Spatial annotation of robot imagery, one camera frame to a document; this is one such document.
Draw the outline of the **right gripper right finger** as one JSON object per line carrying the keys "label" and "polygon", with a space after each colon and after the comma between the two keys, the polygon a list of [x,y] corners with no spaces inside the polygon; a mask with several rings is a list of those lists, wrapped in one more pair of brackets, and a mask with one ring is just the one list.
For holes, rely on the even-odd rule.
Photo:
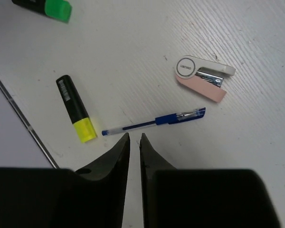
{"label": "right gripper right finger", "polygon": [[140,168],[142,181],[142,208],[143,224],[145,228],[157,227],[157,196],[156,196],[156,172],[176,169],[151,145],[146,134],[140,139]]}

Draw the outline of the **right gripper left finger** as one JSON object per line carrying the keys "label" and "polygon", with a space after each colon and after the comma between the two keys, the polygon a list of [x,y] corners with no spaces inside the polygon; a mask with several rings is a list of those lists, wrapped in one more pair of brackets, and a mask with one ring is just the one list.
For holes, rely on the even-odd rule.
{"label": "right gripper left finger", "polygon": [[125,133],[105,154],[70,174],[71,185],[59,195],[56,228],[120,228],[130,159]]}

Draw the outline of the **blue gel pen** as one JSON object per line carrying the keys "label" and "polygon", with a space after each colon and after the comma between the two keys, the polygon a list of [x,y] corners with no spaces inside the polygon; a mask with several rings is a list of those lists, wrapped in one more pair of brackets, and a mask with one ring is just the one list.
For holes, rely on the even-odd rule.
{"label": "blue gel pen", "polygon": [[109,130],[103,130],[101,134],[102,136],[107,136],[107,135],[124,133],[134,129],[149,127],[153,125],[165,125],[165,124],[172,125],[172,124],[184,123],[203,118],[205,113],[206,113],[206,108],[203,107],[195,109],[191,112],[173,113],[173,114],[158,116],[154,120],[148,122],[132,124],[129,126],[123,126]]}

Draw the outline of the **green black highlighter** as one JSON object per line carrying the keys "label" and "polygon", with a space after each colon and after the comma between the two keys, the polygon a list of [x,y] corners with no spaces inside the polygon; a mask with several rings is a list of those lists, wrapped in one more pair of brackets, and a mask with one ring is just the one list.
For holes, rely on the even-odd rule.
{"label": "green black highlighter", "polygon": [[69,22],[72,12],[67,0],[12,0],[12,3],[65,23]]}

